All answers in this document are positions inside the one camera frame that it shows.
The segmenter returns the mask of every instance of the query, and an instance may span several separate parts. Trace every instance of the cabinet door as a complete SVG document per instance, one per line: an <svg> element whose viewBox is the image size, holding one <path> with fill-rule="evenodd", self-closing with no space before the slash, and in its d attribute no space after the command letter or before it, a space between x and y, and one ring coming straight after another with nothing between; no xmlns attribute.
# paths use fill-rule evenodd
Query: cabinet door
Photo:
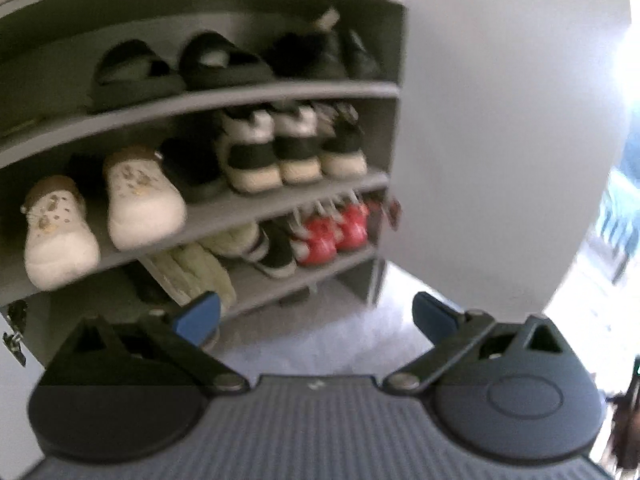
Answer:
<svg viewBox="0 0 640 480"><path fill-rule="evenodd" d="M11 333L0 316L0 336ZM15 480L43 457L27 418L27 402L43 368L22 346L23 367L0 340L0 478Z"/></svg>
<svg viewBox="0 0 640 480"><path fill-rule="evenodd" d="M629 0L410 0L385 258L465 308L542 311L622 150L629 25Z"/></svg>

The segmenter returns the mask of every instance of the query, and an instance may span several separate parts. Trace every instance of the ribbed platform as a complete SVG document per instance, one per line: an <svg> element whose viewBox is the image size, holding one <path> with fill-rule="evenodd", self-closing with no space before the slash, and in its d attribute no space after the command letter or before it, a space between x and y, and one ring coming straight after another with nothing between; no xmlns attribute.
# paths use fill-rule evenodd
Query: ribbed platform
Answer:
<svg viewBox="0 0 640 480"><path fill-rule="evenodd" d="M145 460L89 466L45 459L28 480L604 480L578 457L516 467L446 440L414 399L364 377L265 377L211 403L199 425Z"/></svg>

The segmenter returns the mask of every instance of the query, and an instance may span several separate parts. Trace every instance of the black sandal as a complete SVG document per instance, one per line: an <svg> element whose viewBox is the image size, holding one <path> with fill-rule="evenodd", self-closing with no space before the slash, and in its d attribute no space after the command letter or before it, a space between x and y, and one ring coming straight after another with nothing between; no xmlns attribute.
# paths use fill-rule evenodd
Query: black sandal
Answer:
<svg viewBox="0 0 640 480"><path fill-rule="evenodd" d="M184 91L184 81L143 41L121 43L95 70L92 112L116 110Z"/></svg>
<svg viewBox="0 0 640 480"><path fill-rule="evenodd" d="M180 56L180 74L189 90L264 83L273 80L262 58L241 50L216 32L193 38Z"/></svg>

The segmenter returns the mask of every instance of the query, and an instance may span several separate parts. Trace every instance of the gray shoe rack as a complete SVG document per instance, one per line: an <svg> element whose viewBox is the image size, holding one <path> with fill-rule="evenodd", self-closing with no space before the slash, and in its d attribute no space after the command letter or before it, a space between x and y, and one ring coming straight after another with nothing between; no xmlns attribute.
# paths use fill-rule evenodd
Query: gray shoe rack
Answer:
<svg viewBox="0 0 640 480"><path fill-rule="evenodd" d="M97 310L119 321L150 307L131 287L90 276L49 294L28 280L23 262L26 222L19 209L38 179L63 170L72 153L106 154L134 142L158 146L180 134L180 117L230 105L293 98L347 100L358 110L369 173L352 180L324 179L308 187L283 187L265 196L221 196L190 205L186 228L141 250L119 252L106 230L105 202L88 203L88 222L101 250L96 273L252 219L286 214L294 207L350 189L388 186L401 70L407 0L8 0L0 4L0 306L24 300L28 319L23 345L46 365L81 316L96 314L94 295L113 307ZM173 67L194 34L214 30L260 52L288 30L305 30L333 6L340 24L353 27L381 63L382 81L279 80L271 84L184 94L102 114L88 114L96 64L115 44L140 39ZM382 267L372 243L324 267L299 269L270 280L255 269L231 271L238 305L247 312L321 280L337 276L363 301L373 302Z"/></svg>

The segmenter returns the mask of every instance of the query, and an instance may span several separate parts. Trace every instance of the red shoe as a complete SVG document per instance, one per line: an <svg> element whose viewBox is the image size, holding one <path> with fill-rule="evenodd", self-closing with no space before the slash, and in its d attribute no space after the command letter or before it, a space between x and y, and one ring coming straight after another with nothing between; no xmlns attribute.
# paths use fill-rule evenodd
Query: red shoe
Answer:
<svg viewBox="0 0 640 480"><path fill-rule="evenodd" d="M289 228L291 247L301 266L322 265L335 258L335 232L326 217L313 215L305 221L296 218Z"/></svg>
<svg viewBox="0 0 640 480"><path fill-rule="evenodd" d="M367 234L367 217L369 208L362 203L348 204L340 215L342 222L337 226L342 232L342 239L336 243L339 251L354 251L366 245L369 235Z"/></svg>

